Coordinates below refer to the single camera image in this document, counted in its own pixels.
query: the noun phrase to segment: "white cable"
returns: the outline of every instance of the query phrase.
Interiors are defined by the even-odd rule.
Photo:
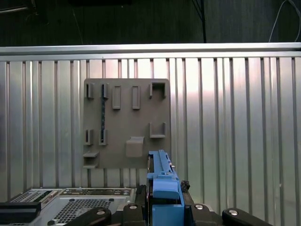
[[[271,32],[271,35],[269,36],[269,42],[271,42],[271,39],[272,39],[272,35],[273,35],[273,32],[274,32],[274,29],[275,29],[275,26],[276,26],[276,23],[277,23],[277,20],[278,20],[278,17],[279,17],[279,14],[280,14],[280,11],[284,5],[284,3],[286,2],[289,2],[296,10],[297,14],[298,14],[298,17],[299,17],[299,31],[298,31],[298,34],[297,34],[297,37],[295,39],[295,42],[298,40],[299,36],[300,36],[300,32],[301,32],[301,13],[300,11],[298,10],[298,8],[296,7],[295,3],[292,1],[292,0],[284,0],[279,8],[279,11],[277,13],[277,17],[276,17],[276,20],[274,22],[274,26],[272,28],[272,32]]]

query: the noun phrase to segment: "corrugated metal wall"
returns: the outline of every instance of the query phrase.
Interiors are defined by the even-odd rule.
[[[0,199],[32,186],[145,184],[146,169],[82,168],[83,81],[168,78],[172,161],[195,202],[300,225],[297,55],[2,61]]]

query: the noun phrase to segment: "vertical groove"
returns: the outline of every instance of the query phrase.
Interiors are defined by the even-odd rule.
[[[293,74],[293,138],[294,138],[294,157],[295,157],[295,190],[296,190],[296,225],[300,225],[300,192],[299,192],[299,157],[298,157],[298,129],[297,129],[297,101],[296,101],[296,68],[295,58],[292,58]]]
[[[262,141],[263,141],[263,189],[264,189],[264,220],[268,222],[269,220],[269,209],[268,209],[268,160],[267,160],[267,134],[266,134],[266,110],[265,110],[265,78],[264,78],[264,61],[263,58],[260,58],[260,66],[261,66],[261,97],[262,97]]]
[[[23,191],[27,188],[27,145],[26,145],[26,69],[25,62],[22,62],[22,104],[23,104]]]
[[[169,65],[169,59],[166,59],[166,71],[167,71],[167,79],[170,80],[170,65]]]
[[[223,108],[224,108],[224,114],[223,114],[223,120],[224,123],[226,124],[226,115],[227,115],[227,111],[226,111],[226,85],[225,85],[225,60],[222,60],[222,92],[223,92]],[[224,131],[223,134],[227,134],[227,126],[224,126]],[[225,192],[226,192],[226,207],[229,208],[229,199],[228,199],[228,151],[227,151],[227,147],[226,147],[226,142],[225,142],[225,147],[224,147],[224,154],[225,154]]]
[[[6,64],[6,104],[7,104],[7,108],[6,108],[6,119],[7,119],[7,124],[6,124],[6,128],[7,128],[7,132],[6,132],[6,143],[7,143],[7,186],[8,186],[8,200],[11,198],[11,192],[10,192],[10,103],[9,103],[9,99],[10,99],[10,95],[9,95],[9,81],[10,80],[10,68],[9,68],[9,62],[7,62]]]
[[[175,59],[174,61],[174,65],[175,65],[175,79],[174,79],[174,82],[175,82],[175,107],[176,107],[176,112],[175,112],[175,116],[176,116],[176,120],[177,122],[179,121],[179,102],[178,102],[178,61],[177,59]],[[179,132],[176,133],[177,134],[177,148],[178,148],[178,151],[177,151],[177,164],[179,164],[179,159],[180,159],[180,156],[179,156],[179,143],[178,143],[178,140],[179,140]]]
[[[138,78],[138,61],[137,59],[134,60],[134,78]]]
[[[127,59],[127,78],[130,78],[130,60]]]
[[[233,207],[236,207],[236,166],[235,166],[235,110],[234,110],[234,71],[233,59],[230,58],[230,96],[231,96],[231,141],[232,141],[232,168],[233,168]]]
[[[74,75],[74,62],[70,61],[70,129],[71,129],[71,185],[72,187],[75,187],[75,169],[74,169],[74,163],[75,163],[75,149],[74,149],[74,98],[73,98],[73,75]]]
[[[220,183],[220,139],[219,139],[219,93],[217,78],[217,59],[214,59],[214,102],[215,102],[215,139],[216,139],[216,184],[217,184],[217,213],[221,213],[221,183]]]
[[[155,78],[155,71],[154,71],[154,59],[150,59],[150,75],[151,75],[151,78]]]
[[[108,187],[108,169],[103,169],[103,187]]]
[[[280,219],[284,226],[284,197],[283,197],[283,163],[282,163],[282,125],[281,125],[281,83],[280,83],[280,61],[276,59],[277,65],[277,101],[278,101],[278,144],[279,144],[279,183],[280,183]]]
[[[90,61],[86,61],[86,78],[90,78]]]
[[[57,61],[55,61],[55,187],[59,187],[59,164],[58,164],[58,100],[57,100]]]
[[[121,76],[122,76],[122,74],[121,74],[121,60],[118,60],[118,78],[119,79],[121,79]]]
[[[88,187],[91,187],[91,169],[87,169]]]
[[[184,109],[187,109],[187,90],[186,90],[186,61],[185,59],[182,60],[183,63],[183,107]],[[184,116],[184,141],[186,143],[186,150],[185,150],[185,178],[188,180],[188,153],[187,153],[187,113],[186,111],[183,111],[183,116]]]
[[[39,61],[39,166],[40,166],[40,187],[43,187],[43,150],[42,146],[42,62]]]
[[[139,169],[136,169],[136,187],[138,187],[140,185],[140,171]]]
[[[246,118],[247,118],[247,140],[248,140],[248,183],[249,183],[249,213],[252,214],[252,163],[251,163],[251,125],[250,125],[250,78],[249,60],[245,58],[246,71]]]
[[[200,168],[201,168],[201,184],[200,184],[200,188],[201,188],[201,200],[202,202],[204,202],[205,200],[205,185],[204,185],[204,136],[203,136],[203,95],[202,95],[202,61],[201,59],[198,59],[198,77],[199,77],[199,84],[198,84],[198,91],[199,91],[199,103],[198,103],[198,107],[199,107],[199,134],[200,134]]]
[[[102,78],[105,78],[106,74],[105,74],[105,60],[102,60]]]
[[[124,187],[124,181],[123,181],[123,169],[119,169],[119,174],[120,174],[120,187]]]

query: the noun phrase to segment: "metal vent grille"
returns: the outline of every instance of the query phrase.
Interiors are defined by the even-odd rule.
[[[31,196],[34,192],[27,192],[23,195],[21,195],[20,197],[18,197],[17,199],[13,200],[12,202],[23,202],[23,200],[27,199],[29,196]]]
[[[24,202],[32,202],[33,200],[35,200],[39,196],[43,195],[44,193],[45,193],[45,191],[37,191],[32,196],[30,196],[29,198],[27,198],[26,200],[24,200]]]
[[[92,208],[104,207],[108,209],[110,204],[111,201],[107,199],[76,199],[65,205],[54,220],[57,221],[57,224],[66,224]]]

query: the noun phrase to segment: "metal frame bar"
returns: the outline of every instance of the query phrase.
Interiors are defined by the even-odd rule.
[[[297,57],[300,54],[301,43],[41,46],[2,47],[0,61],[152,57]]]

